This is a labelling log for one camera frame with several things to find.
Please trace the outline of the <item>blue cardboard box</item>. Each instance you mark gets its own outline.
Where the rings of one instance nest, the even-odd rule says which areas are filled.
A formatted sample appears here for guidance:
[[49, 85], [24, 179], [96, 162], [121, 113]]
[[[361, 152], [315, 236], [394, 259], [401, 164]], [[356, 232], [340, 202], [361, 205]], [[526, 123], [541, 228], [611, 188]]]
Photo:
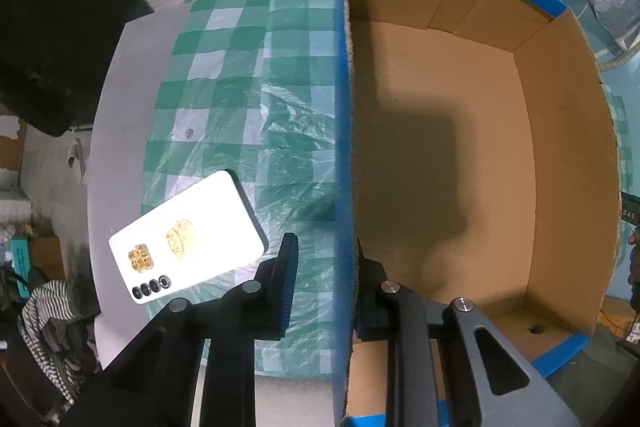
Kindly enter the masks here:
[[532, 250], [519, 332], [549, 377], [596, 329], [620, 231], [596, 61], [560, 0], [336, 0], [333, 395], [354, 423], [358, 255], [470, 235]]

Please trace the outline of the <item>white phone with stickers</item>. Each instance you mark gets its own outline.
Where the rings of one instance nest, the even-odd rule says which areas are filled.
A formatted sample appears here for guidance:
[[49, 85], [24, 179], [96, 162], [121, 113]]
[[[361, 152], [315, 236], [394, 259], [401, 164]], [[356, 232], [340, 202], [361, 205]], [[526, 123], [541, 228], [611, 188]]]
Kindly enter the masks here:
[[108, 245], [138, 305], [251, 265], [268, 248], [241, 185], [228, 170], [167, 199], [114, 233]]

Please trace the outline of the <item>striped cloth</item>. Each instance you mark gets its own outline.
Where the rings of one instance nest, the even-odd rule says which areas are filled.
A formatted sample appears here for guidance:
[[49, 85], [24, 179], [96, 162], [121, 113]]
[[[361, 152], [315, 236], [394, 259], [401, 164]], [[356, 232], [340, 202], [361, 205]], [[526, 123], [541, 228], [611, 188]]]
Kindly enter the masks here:
[[18, 316], [30, 354], [67, 403], [76, 401], [99, 366], [90, 340], [99, 313], [93, 281], [76, 275], [37, 286]]

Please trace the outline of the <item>green checkered tablecloth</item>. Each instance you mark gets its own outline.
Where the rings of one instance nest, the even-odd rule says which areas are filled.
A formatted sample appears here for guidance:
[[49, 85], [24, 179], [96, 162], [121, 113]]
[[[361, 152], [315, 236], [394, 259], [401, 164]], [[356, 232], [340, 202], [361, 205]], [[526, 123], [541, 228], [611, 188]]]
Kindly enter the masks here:
[[238, 177], [274, 255], [299, 240], [291, 323], [260, 375], [326, 378], [334, 282], [335, 0], [184, 0], [158, 89], [143, 211], [219, 170]]

